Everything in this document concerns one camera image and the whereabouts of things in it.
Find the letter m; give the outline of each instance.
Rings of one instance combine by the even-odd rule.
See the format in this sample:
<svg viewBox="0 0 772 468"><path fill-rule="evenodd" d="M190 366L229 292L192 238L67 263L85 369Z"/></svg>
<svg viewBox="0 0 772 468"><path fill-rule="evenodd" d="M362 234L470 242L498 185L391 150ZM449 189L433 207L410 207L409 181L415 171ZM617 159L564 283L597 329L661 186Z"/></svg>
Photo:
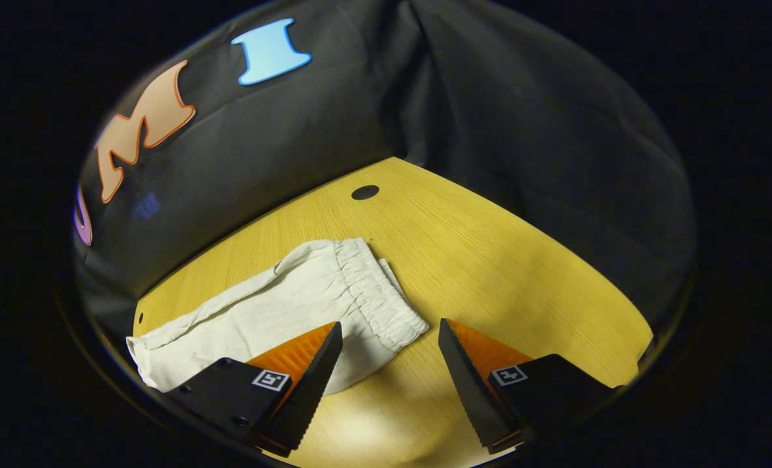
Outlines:
<svg viewBox="0 0 772 468"><path fill-rule="evenodd" d="M142 92L131 116L113 116L97 138L103 203L109 202L123 183L123 168L115 168L112 156L131 165L137 162L143 124L146 138L142 146L154 148L195 115L195 106L184 105L178 92L178 72L185 65L184 60L154 78Z"/></svg>

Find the blue letter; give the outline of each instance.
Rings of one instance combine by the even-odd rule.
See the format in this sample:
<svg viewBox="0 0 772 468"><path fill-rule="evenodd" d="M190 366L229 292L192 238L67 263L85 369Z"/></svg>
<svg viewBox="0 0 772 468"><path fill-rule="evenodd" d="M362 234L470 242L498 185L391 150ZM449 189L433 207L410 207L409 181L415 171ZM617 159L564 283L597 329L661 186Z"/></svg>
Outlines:
<svg viewBox="0 0 772 468"><path fill-rule="evenodd" d="M293 18L274 21L232 39L233 44L243 45L246 59L246 71L238 83L244 86L260 83L311 61L310 54L299 53L290 44L287 36L290 23Z"/></svg>

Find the white pants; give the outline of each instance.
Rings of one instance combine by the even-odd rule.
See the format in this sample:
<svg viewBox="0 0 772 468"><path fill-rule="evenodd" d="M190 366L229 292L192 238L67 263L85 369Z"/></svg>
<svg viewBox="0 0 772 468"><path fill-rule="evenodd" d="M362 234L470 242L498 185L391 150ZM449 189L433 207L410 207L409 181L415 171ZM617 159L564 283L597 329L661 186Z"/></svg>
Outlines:
<svg viewBox="0 0 772 468"><path fill-rule="evenodd" d="M370 376L429 329L406 304L388 263L362 239L313 240L126 343L142 380L169 391L216 359L249 361L335 320L342 323L342 353L326 395Z"/></svg>

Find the black background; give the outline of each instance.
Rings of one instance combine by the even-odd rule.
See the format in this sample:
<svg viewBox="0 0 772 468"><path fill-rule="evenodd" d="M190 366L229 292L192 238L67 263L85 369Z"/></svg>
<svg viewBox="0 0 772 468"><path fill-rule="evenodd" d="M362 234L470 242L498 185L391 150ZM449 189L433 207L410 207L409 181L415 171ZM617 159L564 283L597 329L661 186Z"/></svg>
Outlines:
<svg viewBox="0 0 772 468"><path fill-rule="evenodd" d="M672 347L684 352L577 433L576 459L550 463L772 466L772 2L502 3L638 89L680 148L700 224L695 295ZM47 207L68 202L65 181L125 86L247 8L0 8L0 466L229 464L140 415L79 355L55 311L43 236L59 221Z"/></svg>

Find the wooden table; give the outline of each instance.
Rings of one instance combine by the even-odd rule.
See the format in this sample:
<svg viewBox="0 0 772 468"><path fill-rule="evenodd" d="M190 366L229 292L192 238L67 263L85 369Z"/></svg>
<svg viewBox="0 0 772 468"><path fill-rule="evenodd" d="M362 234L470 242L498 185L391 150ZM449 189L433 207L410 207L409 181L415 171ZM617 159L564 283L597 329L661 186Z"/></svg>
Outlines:
<svg viewBox="0 0 772 468"><path fill-rule="evenodd" d="M367 185L380 192L351 198ZM194 310L303 242L349 237L363 237L388 260L431 329L373 376L324 397L288 463L472 466L506 453L486 453L460 405L437 346L442 317L534 358L559 353L609 386L637 374L651 329L611 282L519 217L397 158L311 190L189 261L142 297L134 335Z"/></svg>

